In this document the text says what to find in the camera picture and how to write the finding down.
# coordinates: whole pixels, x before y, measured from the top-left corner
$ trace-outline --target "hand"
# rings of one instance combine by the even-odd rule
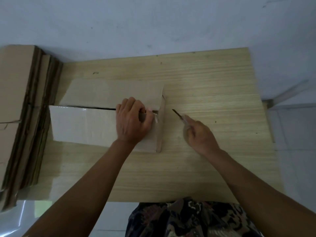
[[[139,113],[145,113],[145,106],[134,97],[124,99],[116,106],[116,131],[118,140],[135,146],[150,131],[154,119],[152,111],[147,110],[143,123],[139,121]]]
[[[210,160],[213,154],[221,151],[211,130],[200,121],[195,121],[189,116],[184,116],[190,125],[187,130],[189,145],[200,155]]]

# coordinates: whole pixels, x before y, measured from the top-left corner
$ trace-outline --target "person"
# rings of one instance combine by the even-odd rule
[[[89,236],[116,177],[135,145],[151,129],[153,113],[133,97],[116,107],[118,138],[91,169],[54,203],[24,236]],[[316,214],[259,179],[222,150],[210,129],[185,116],[189,145],[220,173],[238,204],[140,203],[129,218],[126,237],[141,236],[313,236]]]

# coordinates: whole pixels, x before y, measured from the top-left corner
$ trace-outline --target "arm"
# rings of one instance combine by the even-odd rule
[[[116,107],[118,139],[97,163],[25,233],[25,236],[89,236],[110,195],[119,171],[135,145],[151,128],[153,114],[133,97]]]
[[[215,167],[264,236],[312,236],[316,214],[275,190],[221,150],[210,129],[188,116],[190,146]]]

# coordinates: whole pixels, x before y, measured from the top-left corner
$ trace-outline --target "person's left hand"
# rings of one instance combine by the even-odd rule
[[[145,106],[134,97],[124,99],[121,104],[117,104],[116,131],[118,140],[136,145],[150,131],[154,114],[151,110],[147,110],[145,121],[141,123],[138,118],[140,112],[145,113]]]

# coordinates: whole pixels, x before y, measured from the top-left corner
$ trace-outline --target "wooden table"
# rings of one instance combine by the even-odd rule
[[[56,103],[75,78],[165,83],[162,152],[132,153],[109,201],[164,202],[192,196],[237,203],[217,171],[184,141],[183,123],[171,109],[208,125],[222,149],[283,191],[247,48],[66,63]],[[50,130],[39,183],[20,198],[58,199],[105,151],[104,147],[55,142]]]

